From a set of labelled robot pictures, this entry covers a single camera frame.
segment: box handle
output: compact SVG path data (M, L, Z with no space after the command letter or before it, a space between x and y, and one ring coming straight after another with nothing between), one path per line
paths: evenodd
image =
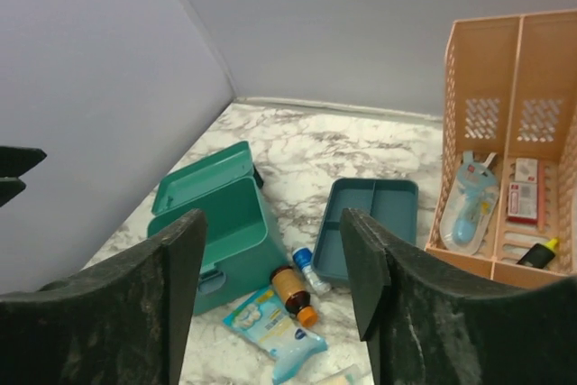
M226 274L215 265L203 266L198 277L198 293L208 295L219 290L226 283Z

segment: marble table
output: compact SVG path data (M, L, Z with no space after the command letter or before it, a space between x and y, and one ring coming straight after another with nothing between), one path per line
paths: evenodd
M265 181L263 194L279 217L288 252L303 245L313 249L331 185L347 177L414 180L419 186L417 243L425 245L440 188L440 122L232 104L173 170L241 140L251 145ZM87 266L145 239L155 194L156 189ZM270 384L273 360L222 325L241 300L193 318L180 384ZM288 383L314 383L353 363L369 372L350 292L333 289L313 300L321 317L313 331L326 339L329 349L311 358Z

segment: teal packet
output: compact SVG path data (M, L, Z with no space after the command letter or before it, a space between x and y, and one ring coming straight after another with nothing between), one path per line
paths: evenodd
M271 288L256 291L223 322L276 360L273 385L294 377L308 358L328 348L323 337L295 325Z

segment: orange cap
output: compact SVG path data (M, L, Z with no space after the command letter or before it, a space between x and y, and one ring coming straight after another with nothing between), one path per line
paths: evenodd
M312 307L305 307L297 313L298 322L305 328L309 328L318 320L318 314Z

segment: yellow cap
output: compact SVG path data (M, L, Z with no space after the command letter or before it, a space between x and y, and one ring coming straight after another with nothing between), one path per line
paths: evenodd
M558 238L551 238L549 241L547 241L545 243L545 247L547 247L549 250L551 250L552 252L555 252L555 248L557 247L557 244L559 243L559 239Z
M312 307L305 307L297 313L298 322L305 328L309 328L318 320L318 314Z

